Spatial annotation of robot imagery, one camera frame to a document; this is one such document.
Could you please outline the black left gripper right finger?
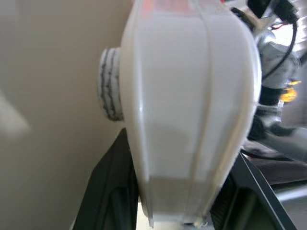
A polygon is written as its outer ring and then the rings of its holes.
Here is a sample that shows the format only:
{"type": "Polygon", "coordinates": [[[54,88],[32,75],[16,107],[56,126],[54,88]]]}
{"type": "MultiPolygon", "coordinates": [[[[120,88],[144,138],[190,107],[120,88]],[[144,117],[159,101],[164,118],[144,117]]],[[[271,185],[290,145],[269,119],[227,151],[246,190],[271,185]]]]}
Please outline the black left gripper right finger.
{"type": "Polygon", "coordinates": [[[216,230],[290,230],[292,221],[271,186],[239,154],[210,210],[216,230]]]}

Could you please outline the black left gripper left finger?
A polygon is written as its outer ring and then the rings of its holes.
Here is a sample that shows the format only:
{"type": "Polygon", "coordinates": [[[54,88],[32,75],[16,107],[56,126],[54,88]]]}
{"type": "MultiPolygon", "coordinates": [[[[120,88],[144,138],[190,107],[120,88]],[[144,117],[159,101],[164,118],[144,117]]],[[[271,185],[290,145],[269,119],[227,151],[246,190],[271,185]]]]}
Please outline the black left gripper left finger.
{"type": "Polygon", "coordinates": [[[128,136],[122,129],[92,171],[74,230],[134,230],[139,190],[128,136]]]}

